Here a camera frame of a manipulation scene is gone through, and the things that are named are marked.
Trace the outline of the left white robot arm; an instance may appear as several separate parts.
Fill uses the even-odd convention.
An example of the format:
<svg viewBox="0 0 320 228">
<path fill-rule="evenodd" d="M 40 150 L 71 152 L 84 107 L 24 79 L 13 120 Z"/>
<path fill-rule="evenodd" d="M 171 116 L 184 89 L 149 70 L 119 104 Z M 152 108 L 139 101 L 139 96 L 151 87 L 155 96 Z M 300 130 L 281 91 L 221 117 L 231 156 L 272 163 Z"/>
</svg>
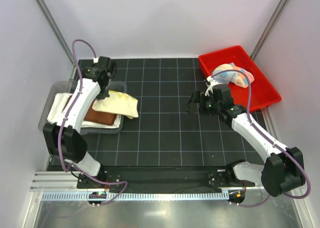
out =
<svg viewBox="0 0 320 228">
<path fill-rule="evenodd" d="M 95 100 L 107 97 L 107 88 L 117 73 L 117 65 L 109 57 L 93 59 L 91 66 L 78 67 L 76 88 L 62 110 L 57 121 L 47 122 L 42 132 L 50 155 L 60 159 L 65 172 L 65 163 L 88 176 L 94 188 L 101 188 L 106 182 L 102 165 L 88 152 L 86 141 L 80 135 L 84 118 Z"/>
</svg>

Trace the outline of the brown towel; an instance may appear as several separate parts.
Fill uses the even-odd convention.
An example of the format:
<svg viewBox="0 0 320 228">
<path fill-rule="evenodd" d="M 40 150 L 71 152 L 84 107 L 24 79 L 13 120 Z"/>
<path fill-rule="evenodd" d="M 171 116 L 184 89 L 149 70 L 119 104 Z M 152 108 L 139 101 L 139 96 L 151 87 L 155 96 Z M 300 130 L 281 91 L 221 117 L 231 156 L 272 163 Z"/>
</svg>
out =
<svg viewBox="0 0 320 228">
<path fill-rule="evenodd" d="M 85 117 L 85 122 L 92 122 L 100 125 L 111 126 L 115 123 L 117 118 L 116 114 L 104 112 L 104 111 L 96 111 L 93 109 L 94 101 L 91 103 Z"/>
</svg>

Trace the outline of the large white towel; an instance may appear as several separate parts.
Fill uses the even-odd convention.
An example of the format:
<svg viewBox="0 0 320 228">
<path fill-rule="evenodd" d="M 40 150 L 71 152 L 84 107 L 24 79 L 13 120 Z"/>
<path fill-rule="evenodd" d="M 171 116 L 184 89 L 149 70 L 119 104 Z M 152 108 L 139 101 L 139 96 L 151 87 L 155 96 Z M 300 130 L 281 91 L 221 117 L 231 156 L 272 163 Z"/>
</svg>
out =
<svg viewBox="0 0 320 228">
<path fill-rule="evenodd" d="M 53 105 L 48 113 L 47 121 L 51 124 L 57 122 L 61 113 L 67 104 L 68 99 L 72 96 L 71 93 L 57 93 L 54 97 Z M 82 122 L 82 128 L 101 128 L 101 129 L 117 129 L 121 124 L 121 116 L 118 114 L 115 118 L 113 125 L 106 125 L 84 120 Z"/>
</svg>

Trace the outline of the yellow crocodile print towel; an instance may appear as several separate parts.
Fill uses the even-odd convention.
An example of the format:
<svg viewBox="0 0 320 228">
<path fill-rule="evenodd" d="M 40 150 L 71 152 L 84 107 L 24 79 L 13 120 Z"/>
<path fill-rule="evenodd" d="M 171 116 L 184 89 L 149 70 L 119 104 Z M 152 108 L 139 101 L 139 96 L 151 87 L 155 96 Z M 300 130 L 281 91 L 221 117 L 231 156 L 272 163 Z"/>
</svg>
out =
<svg viewBox="0 0 320 228">
<path fill-rule="evenodd" d="M 92 109 L 96 112 L 105 112 L 116 115 L 123 115 L 129 119 L 138 118 L 138 100 L 127 93 L 109 90 L 109 97 L 96 100 Z"/>
</svg>

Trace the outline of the patterned white cloth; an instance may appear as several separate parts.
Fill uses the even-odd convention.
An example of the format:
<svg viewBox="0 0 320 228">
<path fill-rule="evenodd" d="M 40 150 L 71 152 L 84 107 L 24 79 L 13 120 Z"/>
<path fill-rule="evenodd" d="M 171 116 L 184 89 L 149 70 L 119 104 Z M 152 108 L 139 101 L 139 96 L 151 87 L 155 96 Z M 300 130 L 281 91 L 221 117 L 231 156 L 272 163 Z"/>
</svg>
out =
<svg viewBox="0 0 320 228">
<path fill-rule="evenodd" d="M 219 83 L 233 83 L 241 88 L 247 88 L 249 84 L 255 81 L 254 76 L 249 71 L 233 63 L 225 63 L 217 66 L 211 73 L 211 76 Z"/>
</svg>

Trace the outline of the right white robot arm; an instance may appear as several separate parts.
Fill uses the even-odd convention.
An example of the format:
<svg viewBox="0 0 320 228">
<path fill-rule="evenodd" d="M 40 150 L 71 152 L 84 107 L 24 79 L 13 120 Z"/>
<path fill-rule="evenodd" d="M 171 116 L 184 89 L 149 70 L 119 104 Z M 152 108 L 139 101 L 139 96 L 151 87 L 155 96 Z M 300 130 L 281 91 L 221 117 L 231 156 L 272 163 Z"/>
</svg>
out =
<svg viewBox="0 0 320 228">
<path fill-rule="evenodd" d="M 198 104 L 201 115 L 217 115 L 232 130 L 240 134 L 259 154 L 262 165 L 241 161 L 225 173 L 230 186 L 243 180 L 262 185 L 269 195 L 277 197 L 304 185 L 309 185 L 304 170 L 304 158 L 297 148 L 288 148 L 261 127 L 241 104 L 235 104 L 230 88 L 216 84 L 207 91 L 195 90 L 186 105 L 189 112 Z"/>
</svg>

